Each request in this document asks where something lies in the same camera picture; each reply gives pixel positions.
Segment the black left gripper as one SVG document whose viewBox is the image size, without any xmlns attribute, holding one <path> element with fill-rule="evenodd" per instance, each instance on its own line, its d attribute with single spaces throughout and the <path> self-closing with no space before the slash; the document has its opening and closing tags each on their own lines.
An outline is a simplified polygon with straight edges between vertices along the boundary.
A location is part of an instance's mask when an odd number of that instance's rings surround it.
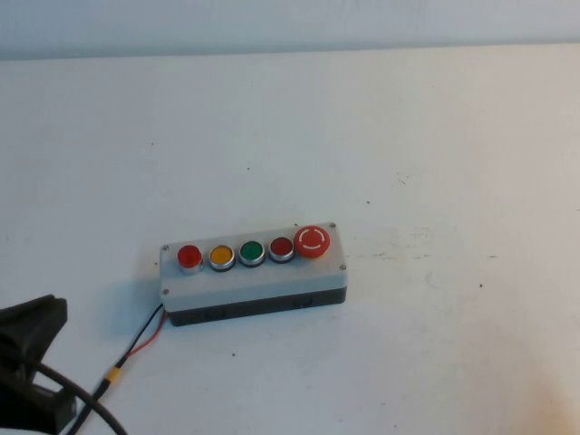
<svg viewBox="0 0 580 435">
<path fill-rule="evenodd" d="M 64 430 L 76 417 L 76 399 L 61 388 L 34 383 L 35 369 L 16 350 L 40 362 L 68 319 L 67 302 L 46 295 L 1 310 L 1 428 Z"/>
</svg>

